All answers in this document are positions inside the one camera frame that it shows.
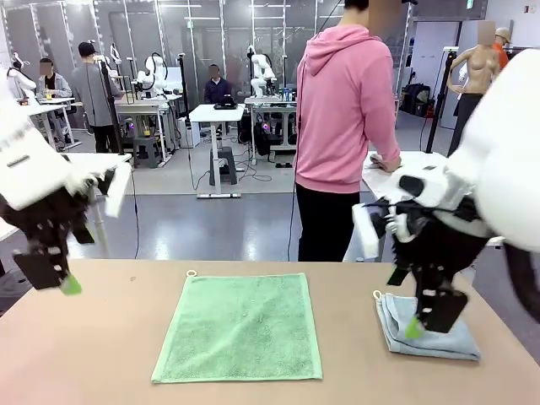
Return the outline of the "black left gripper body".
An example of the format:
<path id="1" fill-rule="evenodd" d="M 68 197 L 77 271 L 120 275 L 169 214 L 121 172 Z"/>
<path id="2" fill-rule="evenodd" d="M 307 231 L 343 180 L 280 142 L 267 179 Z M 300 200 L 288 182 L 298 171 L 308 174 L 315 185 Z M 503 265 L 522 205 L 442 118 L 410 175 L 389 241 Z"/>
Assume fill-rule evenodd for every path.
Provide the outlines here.
<path id="1" fill-rule="evenodd" d="M 70 223 L 75 218 L 87 218 L 89 206 L 87 194 L 71 195 L 61 187 L 26 208 L 13 208 L 1 196 L 1 218 L 21 230 L 35 248 L 58 247 L 67 253 L 67 237 L 72 234 Z"/>

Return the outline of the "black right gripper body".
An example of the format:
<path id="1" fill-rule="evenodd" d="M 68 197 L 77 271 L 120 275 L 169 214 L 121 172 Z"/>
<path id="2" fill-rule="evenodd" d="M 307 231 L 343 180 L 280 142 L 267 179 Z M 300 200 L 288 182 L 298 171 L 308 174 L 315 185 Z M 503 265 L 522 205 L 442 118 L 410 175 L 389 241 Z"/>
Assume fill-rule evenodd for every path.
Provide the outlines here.
<path id="1" fill-rule="evenodd" d="M 410 266 L 423 288 L 450 284 L 486 245 L 478 219 L 466 221 L 439 209 L 395 209 L 391 234 L 394 266 Z"/>

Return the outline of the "person's right hand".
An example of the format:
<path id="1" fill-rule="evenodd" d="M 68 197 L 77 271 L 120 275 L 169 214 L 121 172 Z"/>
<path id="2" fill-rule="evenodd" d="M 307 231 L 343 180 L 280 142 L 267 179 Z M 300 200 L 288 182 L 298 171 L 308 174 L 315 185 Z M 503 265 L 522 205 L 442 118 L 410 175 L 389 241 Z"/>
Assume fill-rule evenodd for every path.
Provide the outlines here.
<path id="1" fill-rule="evenodd" d="M 400 168 L 402 159 L 397 156 L 395 159 L 384 160 L 379 154 L 372 154 L 370 162 L 374 168 L 383 170 L 386 173 L 392 173 Z"/>

